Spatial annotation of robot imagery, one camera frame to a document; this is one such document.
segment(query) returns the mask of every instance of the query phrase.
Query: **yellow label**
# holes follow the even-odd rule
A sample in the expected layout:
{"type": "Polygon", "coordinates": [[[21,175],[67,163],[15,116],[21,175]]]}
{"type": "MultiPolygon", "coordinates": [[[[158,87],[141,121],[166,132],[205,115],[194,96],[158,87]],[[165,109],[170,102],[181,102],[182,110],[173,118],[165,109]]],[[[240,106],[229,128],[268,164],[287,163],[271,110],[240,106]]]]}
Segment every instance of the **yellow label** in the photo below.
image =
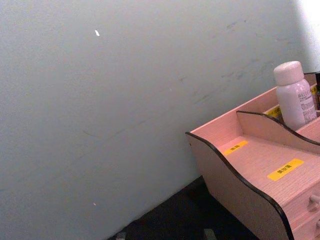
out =
{"type": "Polygon", "coordinates": [[[225,151],[223,152],[223,155],[227,156],[227,155],[229,155],[229,154],[232,154],[235,150],[243,147],[243,146],[246,145],[247,143],[248,143],[248,142],[245,141],[245,140],[244,140],[244,141],[241,141],[241,142],[239,142],[238,144],[234,145],[232,148],[229,148],[228,150],[225,150],[225,151]]]}
{"type": "Polygon", "coordinates": [[[280,178],[284,177],[302,164],[304,164],[304,161],[294,158],[287,164],[270,173],[267,177],[273,181],[278,181],[280,178]]]}
{"type": "Polygon", "coordinates": [[[275,108],[268,111],[266,114],[271,117],[277,118],[281,114],[281,109],[279,106],[276,106],[275,108]]]}
{"type": "Polygon", "coordinates": [[[313,87],[311,87],[310,91],[312,95],[315,95],[317,93],[317,85],[314,85],[313,87]]]}

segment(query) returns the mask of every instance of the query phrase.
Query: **wooden desk organizer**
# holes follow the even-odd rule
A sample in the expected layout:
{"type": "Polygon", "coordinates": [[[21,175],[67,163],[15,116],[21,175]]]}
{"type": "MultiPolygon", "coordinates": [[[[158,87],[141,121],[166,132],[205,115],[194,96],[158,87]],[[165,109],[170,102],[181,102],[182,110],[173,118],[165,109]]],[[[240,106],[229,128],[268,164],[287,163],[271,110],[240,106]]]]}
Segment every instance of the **wooden desk organizer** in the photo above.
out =
{"type": "Polygon", "coordinates": [[[263,113],[277,104],[272,88],[187,138],[212,196],[259,239],[320,239],[320,117],[293,131],[263,113]]]}

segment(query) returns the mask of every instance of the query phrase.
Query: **white plastic bottle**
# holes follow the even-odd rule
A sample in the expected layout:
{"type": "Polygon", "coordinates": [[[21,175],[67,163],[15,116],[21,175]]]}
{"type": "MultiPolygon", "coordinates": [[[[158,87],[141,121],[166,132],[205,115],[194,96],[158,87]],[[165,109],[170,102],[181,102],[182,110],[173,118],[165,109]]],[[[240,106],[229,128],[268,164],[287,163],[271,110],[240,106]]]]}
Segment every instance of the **white plastic bottle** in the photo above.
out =
{"type": "Polygon", "coordinates": [[[276,95],[284,123],[297,130],[317,118],[310,85],[299,61],[289,61],[273,70],[276,95]]]}

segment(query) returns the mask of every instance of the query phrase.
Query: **bottle label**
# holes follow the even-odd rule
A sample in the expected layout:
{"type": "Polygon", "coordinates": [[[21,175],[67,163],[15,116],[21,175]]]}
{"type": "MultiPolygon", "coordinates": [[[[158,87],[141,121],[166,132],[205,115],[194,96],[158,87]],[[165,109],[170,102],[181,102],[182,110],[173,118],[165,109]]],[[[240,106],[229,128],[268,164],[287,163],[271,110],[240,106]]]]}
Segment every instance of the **bottle label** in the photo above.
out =
{"type": "Polygon", "coordinates": [[[307,124],[317,117],[311,91],[304,91],[300,93],[298,97],[301,103],[301,108],[303,110],[304,121],[307,124]]]}

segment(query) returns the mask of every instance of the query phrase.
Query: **dark floor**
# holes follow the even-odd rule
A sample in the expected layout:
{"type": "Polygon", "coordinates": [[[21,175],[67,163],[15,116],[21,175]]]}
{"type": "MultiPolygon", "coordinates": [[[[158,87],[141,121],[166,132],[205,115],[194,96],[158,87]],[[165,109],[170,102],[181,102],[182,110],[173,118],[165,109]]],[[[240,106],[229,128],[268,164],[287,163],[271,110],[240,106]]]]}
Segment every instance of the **dark floor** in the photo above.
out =
{"type": "Polygon", "coordinates": [[[204,229],[213,229],[217,240],[258,240],[209,194],[202,177],[122,232],[125,240],[203,240],[204,229]]]}

